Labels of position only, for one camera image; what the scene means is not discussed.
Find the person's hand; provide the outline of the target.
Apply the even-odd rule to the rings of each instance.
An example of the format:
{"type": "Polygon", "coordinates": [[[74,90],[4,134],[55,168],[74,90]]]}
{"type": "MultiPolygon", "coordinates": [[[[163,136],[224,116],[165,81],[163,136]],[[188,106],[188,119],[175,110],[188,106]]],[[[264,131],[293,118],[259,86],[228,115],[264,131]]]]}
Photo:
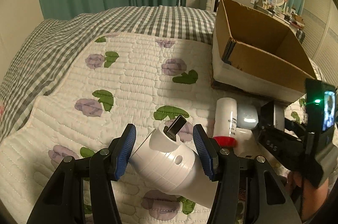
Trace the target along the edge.
{"type": "Polygon", "coordinates": [[[296,187],[303,186],[303,209],[301,220],[303,222],[311,219],[313,215],[324,204],[328,196],[329,179],[327,179],[319,188],[313,185],[307,179],[303,179],[299,172],[289,172],[287,177],[286,191],[291,195],[296,187]]]}

